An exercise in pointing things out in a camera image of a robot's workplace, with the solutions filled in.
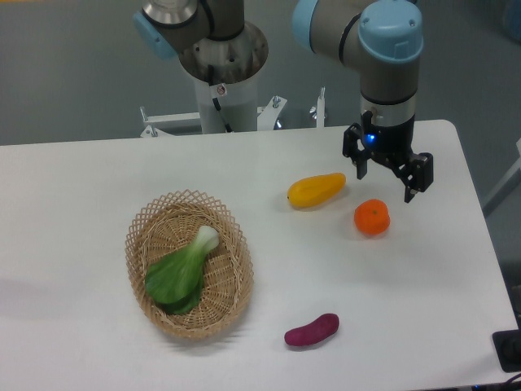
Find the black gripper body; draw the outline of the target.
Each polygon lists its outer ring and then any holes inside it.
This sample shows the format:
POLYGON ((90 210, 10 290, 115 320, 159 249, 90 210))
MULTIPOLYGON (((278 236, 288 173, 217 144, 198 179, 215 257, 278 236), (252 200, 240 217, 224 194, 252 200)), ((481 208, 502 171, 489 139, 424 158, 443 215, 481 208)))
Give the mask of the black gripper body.
POLYGON ((412 152, 414 119, 394 126, 379 126, 372 123, 374 115, 367 111, 361 115, 361 143, 366 154, 380 164, 405 164, 412 152))

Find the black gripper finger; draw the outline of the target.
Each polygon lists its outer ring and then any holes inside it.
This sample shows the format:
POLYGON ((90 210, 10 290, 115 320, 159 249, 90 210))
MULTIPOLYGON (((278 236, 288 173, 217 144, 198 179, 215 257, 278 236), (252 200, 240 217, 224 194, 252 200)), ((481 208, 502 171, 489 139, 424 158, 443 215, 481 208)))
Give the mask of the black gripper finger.
POLYGON ((434 156, 431 153, 393 154, 387 156, 384 163, 404 184, 405 203, 409 203, 419 192, 424 192, 434 182, 434 156))
POLYGON ((365 148, 362 139, 363 131, 358 123, 351 124, 344 131, 342 154, 356 167, 356 176, 359 180, 367 174, 367 162, 371 158, 371 152, 365 148))

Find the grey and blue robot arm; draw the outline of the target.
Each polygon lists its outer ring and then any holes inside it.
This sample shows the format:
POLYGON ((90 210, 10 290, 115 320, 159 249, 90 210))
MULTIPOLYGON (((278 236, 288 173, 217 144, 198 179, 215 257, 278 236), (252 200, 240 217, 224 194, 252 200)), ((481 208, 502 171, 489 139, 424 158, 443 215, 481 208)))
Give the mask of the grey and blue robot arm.
MULTIPOLYGON (((241 1, 146 1, 134 14, 142 40, 162 59, 178 58, 201 89, 206 133, 255 130, 256 95, 241 88, 268 59, 265 35, 245 20, 241 1)), ((360 120, 344 132, 343 154, 366 175, 390 169, 412 200, 434 180, 430 153, 412 149, 422 14, 412 1, 300 1, 295 40, 360 77, 360 120)))

